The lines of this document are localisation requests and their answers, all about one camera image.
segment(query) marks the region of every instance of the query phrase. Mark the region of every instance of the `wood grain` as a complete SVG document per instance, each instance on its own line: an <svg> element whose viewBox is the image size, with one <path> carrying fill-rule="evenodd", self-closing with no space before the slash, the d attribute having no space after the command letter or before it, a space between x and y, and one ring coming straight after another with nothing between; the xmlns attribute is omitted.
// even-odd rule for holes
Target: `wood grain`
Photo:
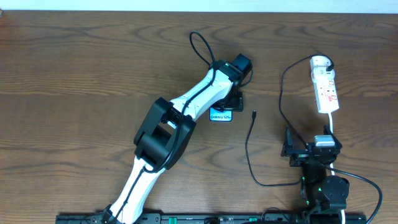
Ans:
<svg viewBox="0 0 398 224"><path fill-rule="evenodd" d="M323 52L335 61L344 145L335 166L375 181L384 193L374 223L397 223L398 16L170 12L7 11L0 17L0 222L54 223L59 213L104 209L132 167L132 139L158 97L171 100L206 73L190 47L199 30L216 58L252 59L245 110L232 123L199 120L187 150L157 181L146 208L164 212L262 212L305 202L297 186L261 188L251 179L250 141L261 182L296 181L279 156L285 123L278 110L281 72ZM205 52L205 46L198 44ZM310 140L318 114L309 66L285 79L283 107ZM371 214L376 190L349 179L348 211Z"/></svg>

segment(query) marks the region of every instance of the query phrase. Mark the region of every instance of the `wooden table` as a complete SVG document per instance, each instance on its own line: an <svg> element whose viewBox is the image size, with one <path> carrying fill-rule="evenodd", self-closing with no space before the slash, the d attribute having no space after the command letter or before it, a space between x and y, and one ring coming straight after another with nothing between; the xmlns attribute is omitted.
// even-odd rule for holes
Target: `wooden table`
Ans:
<svg viewBox="0 0 398 224"><path fill-rule="evenodd" d="M323 52L335 62L343 149L335 166L384 193L374 223L398 215L398 16L171 12L6 11L0 17L0 223L54 223L59 213L104 209L120 194L134 159L132 139L151 104L176 98L206 74L188 40L199 30L216 58L252 59L245 109L232 123L197 122L179 162L157 181L145 207L173 213L262 212L304 206L300 169L281 158L285 122L277 105L282 71ZM197 43L203 54L203 44ZM286 116L312 140L318 114L309 62L285 78ZM350 212L370 216L377 192L348 178Z"/></svg>

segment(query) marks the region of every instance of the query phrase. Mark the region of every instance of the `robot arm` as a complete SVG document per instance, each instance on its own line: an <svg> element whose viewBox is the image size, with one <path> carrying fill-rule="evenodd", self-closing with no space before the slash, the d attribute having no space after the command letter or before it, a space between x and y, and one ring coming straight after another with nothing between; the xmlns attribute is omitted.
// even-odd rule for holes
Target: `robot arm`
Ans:
<svg viewBox="0 0 398 224"><path fill-rule="evenodd" d="M191 100L184 111L181 123L181 111L184 104L209 84L213 78L213 69L216 69L214 82ZM251 69L250 60L242 54L239 54L233 63L219 60L208 71L206 77L186 94L170 102L163 98L155 101L134 138L137 148L134 152L136 158L130 178L117 201L108 211L105 211L108 223L132 224L139 218L155 181L161 173L170 169L180 159L195 129L195 121L209 107L214 106L218 110L242 110L242 93L237 89ZM174 132L171 134L167 132L159 126L160 122L173 127ZM182 126L178 142L173 150L179 124ZM160 169L160 171L149 173L144 171L144 167L147 170Z"/></svg>

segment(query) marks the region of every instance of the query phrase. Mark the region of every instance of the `white power strip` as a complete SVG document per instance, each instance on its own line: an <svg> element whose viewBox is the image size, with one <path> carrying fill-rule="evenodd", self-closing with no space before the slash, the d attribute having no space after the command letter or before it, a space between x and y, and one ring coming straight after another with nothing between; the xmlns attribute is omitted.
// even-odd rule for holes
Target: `white power strip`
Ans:
<svg viewBox="0 0 398 224"><path fill-rule="evenodd" d="M335 71L327 71L331 64L324 56L314 56L310 60L311 79L319 113L331 113L339 108L335 86Z"/></svg>

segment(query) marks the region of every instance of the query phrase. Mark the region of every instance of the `white backdrop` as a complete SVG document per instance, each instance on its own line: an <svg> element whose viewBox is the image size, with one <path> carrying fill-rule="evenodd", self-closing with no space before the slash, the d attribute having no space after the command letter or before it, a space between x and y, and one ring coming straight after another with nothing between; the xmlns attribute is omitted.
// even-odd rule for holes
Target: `white backdrop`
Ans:
<svg viewBox="0 0 398 224"><path fill-rule="evenodd" d="M22 10L398 13L398 0L0 0Z"/></svg>

